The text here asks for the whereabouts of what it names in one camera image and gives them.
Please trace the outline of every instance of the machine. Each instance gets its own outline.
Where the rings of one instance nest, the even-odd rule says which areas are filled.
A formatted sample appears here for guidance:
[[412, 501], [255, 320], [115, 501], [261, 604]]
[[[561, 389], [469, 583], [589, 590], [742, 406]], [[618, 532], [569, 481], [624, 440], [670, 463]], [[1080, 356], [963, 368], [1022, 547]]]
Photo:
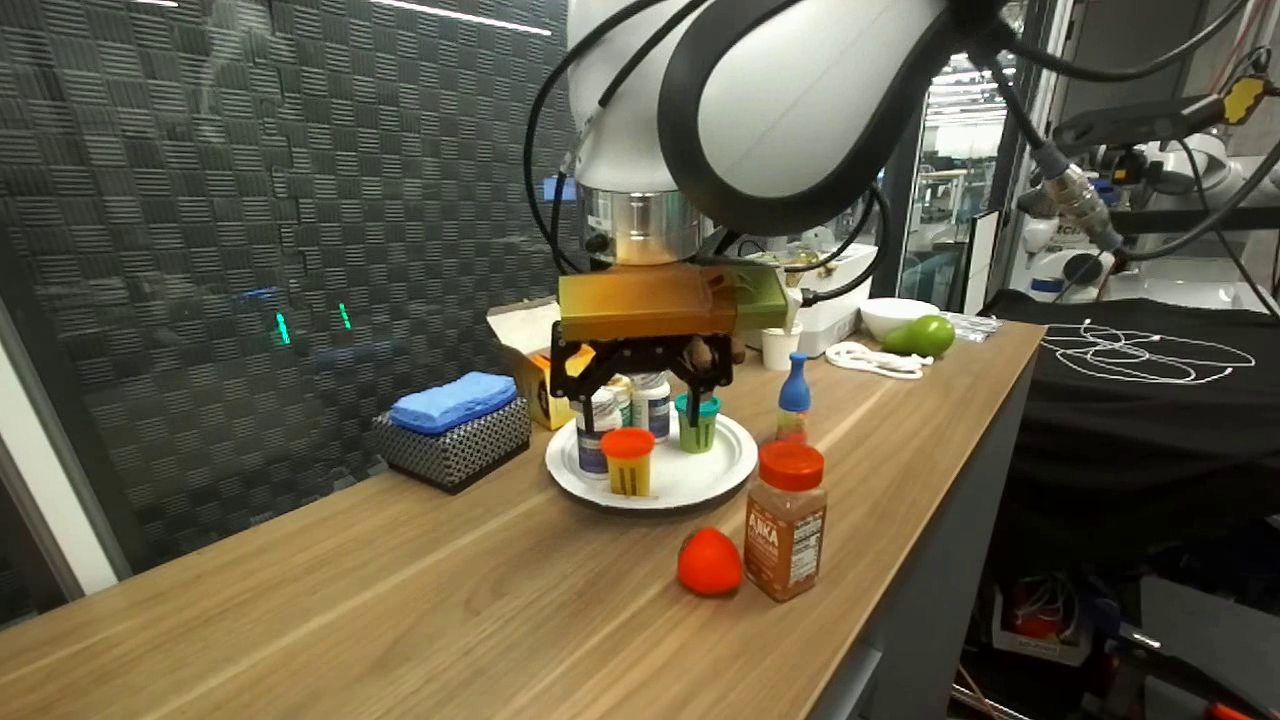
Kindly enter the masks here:
[[[572, 47], [528, 126], [537, 132], [538, 103], [569, 75], [578, 126], [572, 176], [590, 190], [613, 266], [561, 276], [551, 393], [589, 412], [589, 395], [617, 371], [668, 368], [690, 389], [695, 412], [702, 393], [733, 379], [733, 330], [772, 327], [792, 310], [776, 266], [709, 260], [702, 248], [728, 248], [742, 233], [802, 233], [877, 195], [880, 167], [952, 52], [993, 73], [1030, 142], [1043, 201], [1108, 266], [1121, 233], [1102, 201], [1035, 132], [994, 52], [1056, 73], [1066, 65], [1022, 45], [998, 8], [1003, 0], [569, 0]], [[1199, 47], [1240, 8], [1244, 0], [1169, 57]], [[1134, 78], [1169, 57], [1090, 75]], [[556, 211], [546, 221], [530, 190], [530, 136], [522, 179], [538, 233], [561, 266], [572, 266]]]

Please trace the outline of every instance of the round plate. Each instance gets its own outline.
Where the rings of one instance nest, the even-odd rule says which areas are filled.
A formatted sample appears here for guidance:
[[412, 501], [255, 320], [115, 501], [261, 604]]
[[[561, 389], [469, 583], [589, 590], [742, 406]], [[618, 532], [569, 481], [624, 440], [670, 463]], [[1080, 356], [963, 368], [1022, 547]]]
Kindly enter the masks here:
[[647, 496], [613, 496], [605, 471], [585, 471], [576, 463], [576, 423], [551, 435], [545, 460], [551, 481], [576, 501], [618, 513], [668, 513], [737, 492], [757, 471], [757, 440], [733, 416], [714, 421], [709, 451], [679, 451], [677, 435], [655, 440]]

